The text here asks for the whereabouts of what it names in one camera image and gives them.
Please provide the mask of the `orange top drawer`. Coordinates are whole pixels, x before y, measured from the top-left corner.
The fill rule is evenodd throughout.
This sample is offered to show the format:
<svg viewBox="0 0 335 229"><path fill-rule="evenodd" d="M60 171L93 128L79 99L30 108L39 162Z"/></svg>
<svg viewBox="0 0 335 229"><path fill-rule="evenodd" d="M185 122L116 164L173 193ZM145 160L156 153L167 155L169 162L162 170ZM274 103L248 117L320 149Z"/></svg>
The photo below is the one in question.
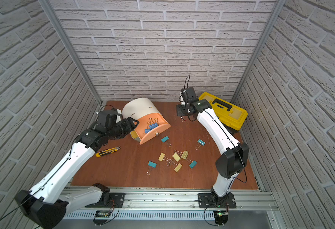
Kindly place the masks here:
<svg viewBox="0 0 335 229"><path fill-rule="evenodd" d="M137 128L131 132L131 137L140 145L160 135L171 127L160 113L147 114L138 119Z"/></svg>

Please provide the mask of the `white round drawer cabinet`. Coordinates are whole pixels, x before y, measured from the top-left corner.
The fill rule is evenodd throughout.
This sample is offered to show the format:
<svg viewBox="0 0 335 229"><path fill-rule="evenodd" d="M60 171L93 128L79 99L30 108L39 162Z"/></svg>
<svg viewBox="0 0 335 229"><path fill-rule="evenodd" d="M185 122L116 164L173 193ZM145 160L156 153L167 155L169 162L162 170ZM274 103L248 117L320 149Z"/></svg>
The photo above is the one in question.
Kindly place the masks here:
<svg viewBox="0 0 335 229"><path fill-rule="evenodd" d="M135 120L152 113L160 112L148 98L138 98L130 101L122 110L123 118L132 117Z"/></svg>

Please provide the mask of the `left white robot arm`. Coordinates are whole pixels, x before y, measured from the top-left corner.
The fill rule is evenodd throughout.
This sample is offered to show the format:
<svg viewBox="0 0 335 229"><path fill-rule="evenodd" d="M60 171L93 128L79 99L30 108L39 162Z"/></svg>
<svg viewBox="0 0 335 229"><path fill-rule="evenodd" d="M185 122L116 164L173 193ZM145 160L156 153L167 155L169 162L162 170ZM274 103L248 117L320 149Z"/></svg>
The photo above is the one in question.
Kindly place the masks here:
<svg viewBox="0 0 335 229"><path fill-rule="evenodd" d="M82 165L109 140L122 139L139 124L132 117L123 118L117 109L98 113L98 119L73 141L71 149L45 178L29 191L21 190L15 201L26 217L44 229L52 229L67 214L86 206L112 205L110 189L96 183L88 189L62 195L62 191Z"/></svg>

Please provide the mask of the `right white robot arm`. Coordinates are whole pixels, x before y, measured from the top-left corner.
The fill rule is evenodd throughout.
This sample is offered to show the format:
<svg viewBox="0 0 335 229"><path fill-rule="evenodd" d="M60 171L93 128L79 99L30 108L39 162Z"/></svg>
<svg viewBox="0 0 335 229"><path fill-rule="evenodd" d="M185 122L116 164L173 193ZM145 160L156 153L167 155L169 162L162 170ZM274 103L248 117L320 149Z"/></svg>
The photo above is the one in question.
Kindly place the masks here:
<svg viewBox="0 0 335 229"><path fill-rule="evenodd" d="M230 193L235 179L247 182L239 179L238 175L246 171L249 147L230 134L207 100L180 98L179 102L177 115L195 117L208 131L220 151L221 156L216 161L218 177L211 188L212 202L214 205L219 205Z"/></svg>

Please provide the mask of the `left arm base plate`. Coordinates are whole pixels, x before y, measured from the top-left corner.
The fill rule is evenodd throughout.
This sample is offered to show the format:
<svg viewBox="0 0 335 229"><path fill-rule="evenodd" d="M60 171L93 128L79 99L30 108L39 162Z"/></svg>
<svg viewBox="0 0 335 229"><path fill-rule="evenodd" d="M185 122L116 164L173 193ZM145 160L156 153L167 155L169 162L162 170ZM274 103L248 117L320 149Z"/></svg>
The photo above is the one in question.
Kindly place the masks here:
<svg viewBox="0 0 335 229"><path fill-rule="evenodd" d="M116 206L122 208L124 204L125 193L116 193L116 192L108 192L107 194L103 194L100 200L100 208L110 208L115 204Z"/></svg>

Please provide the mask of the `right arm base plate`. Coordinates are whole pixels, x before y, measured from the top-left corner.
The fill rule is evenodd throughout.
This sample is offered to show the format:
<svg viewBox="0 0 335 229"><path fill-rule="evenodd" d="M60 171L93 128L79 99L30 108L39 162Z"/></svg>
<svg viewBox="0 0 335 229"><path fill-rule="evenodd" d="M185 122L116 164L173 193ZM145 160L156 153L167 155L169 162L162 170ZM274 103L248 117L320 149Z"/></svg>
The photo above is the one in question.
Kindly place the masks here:
<svg viewBox="0 0 335 229"><path fill-rule="evenodd" d="M213 193L199 193L198 203L201 209L205 208L221 208L235 209L237 207L233 193L228 193L223 197L217 197Z"/></svg>

